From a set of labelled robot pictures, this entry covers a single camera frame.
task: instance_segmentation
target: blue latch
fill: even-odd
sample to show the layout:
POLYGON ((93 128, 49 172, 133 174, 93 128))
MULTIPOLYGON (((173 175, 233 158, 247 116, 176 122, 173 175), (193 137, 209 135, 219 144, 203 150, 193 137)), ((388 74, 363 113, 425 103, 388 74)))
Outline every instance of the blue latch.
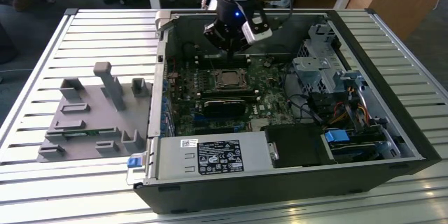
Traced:
POLYGON ((141 167, 141 157, 129 157, 128 159, 128 168, 141 167))
POLYGON ((347 132, 344 130, 333 130, 325 133, 327 142, 345 142, 349 141, 347 132))

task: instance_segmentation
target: motherboard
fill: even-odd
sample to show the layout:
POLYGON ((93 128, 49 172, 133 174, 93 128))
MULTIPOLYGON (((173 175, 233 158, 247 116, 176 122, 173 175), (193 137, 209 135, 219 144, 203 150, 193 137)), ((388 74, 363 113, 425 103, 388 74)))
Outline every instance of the motherboard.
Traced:
POLYGON ((216 57, 196 57, 177 66, 172 61, 176 136, 260 131, 293 123, 283 90, 287 64, 269 55, 244 55, 231 64, 216 57))

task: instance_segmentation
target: green circuit board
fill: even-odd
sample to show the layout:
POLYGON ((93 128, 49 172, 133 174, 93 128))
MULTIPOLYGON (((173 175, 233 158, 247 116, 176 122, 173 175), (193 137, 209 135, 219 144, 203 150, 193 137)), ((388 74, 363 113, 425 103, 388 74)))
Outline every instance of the green circuit board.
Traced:
POLYGON ((172 73, 169 79, 172 83, 171 97, 177 136, 229 133, 229 131, 251 132, 256 130, 251 125, 253 119, 267 119, 269 125, 295 122, 280 85, 285 64, 273 63, 267 67, 269 58, 257 56, 249 59, 251 64, 241 69, 200 70, 193 64, 187 64, 176 73, 172 73), (217 82, 223 79, 223 81, 232 83, 232 76, 236 73, 243 73, 240 75, 243 76, 241 83, 217 82), (233 89, 257 90, 256 97, 259 99, 247 103, 243 116, 209 120, 203 114, 204 100, 197 99, 197 92, 213 92, 220 88, 227 91, 233 89))

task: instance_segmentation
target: white label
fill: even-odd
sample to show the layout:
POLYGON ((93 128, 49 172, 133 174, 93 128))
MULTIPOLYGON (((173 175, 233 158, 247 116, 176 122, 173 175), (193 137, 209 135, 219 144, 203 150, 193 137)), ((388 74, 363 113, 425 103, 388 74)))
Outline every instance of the white label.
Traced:
POLYGON ((197 139, 183 139, 180 140, 181 147, 196 147, 197 146, 197 139))

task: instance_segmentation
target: metal table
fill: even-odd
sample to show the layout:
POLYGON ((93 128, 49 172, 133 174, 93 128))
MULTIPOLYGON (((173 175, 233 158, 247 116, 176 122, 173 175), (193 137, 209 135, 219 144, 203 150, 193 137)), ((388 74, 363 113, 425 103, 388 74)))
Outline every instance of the metal table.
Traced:
POLYGON ((413 223, 448 218, 447 91, 376 15, 364 10, 339 13, 444 158, 439 164, 368 193, 156 215, 127 185, 125 157, 35 162, 61 98, 63 78, 100 84, 93 64, 109 61, 121 83, 135 77, 152 81, 156 11, 79 10, 63 17, 0 129, 0 222, 413 223))

